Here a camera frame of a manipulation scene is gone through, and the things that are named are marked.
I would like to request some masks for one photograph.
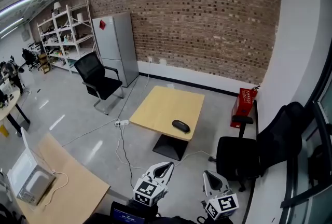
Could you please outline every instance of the refrigerator door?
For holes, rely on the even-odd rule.
[[[103,58],[103,65],[118,69],[119,78],[122,81],[122,86],[127,87],[127,80],[126,80],[125,71],[123,70],[123,65],[122,65],[121,60],[110,60],[110,59]],[[114,71],[107,70],[107,69],[105,71],[106,71],[105,77],[117,79],[116,73]]]
[[[100,28],[101,20],[106,24],[103,30]],[[93,19],[92,23],[101,57],[112,60],[121,60],[113,17]]]

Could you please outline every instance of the red sticker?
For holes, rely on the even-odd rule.
[[[100,22],[99,22],[99,27],[100,27],[102,30],[104,30],[105,26],[106,26],[106,23],[105,23],[104,21],[100,20]]]

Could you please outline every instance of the person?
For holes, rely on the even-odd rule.
[[[0,67],[2,72],[6,75],[9,74],[9,80],[13,81],[14,84],[20,89],[21,95],[23,94],[23,88],[21,80],[15,66],[11,62],[1,62]]]

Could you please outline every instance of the chair seat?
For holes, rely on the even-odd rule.
[[[227,180],[259,177],[256,141],[249,138],[221,137],[217,150],[217,173]]]
[[[98,81],[97,84],[94,84],[97,87],[100,98],[102,100],[106,100],[109,96],[111,96],[118,88],[122,86],[122,81],[117,79],[112,79],[108,77],[104,77]],[[94,89],[87,87],[88,93],[98,97],[97,93]]]

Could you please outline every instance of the brick wall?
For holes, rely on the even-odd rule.
[[[60,0],[76,5],[84,0]],[[263,80],[280,0],[90,0],[94,18],[130,11],[137,58],[250,83]],[[50,17],[50,7],[32,22]]]

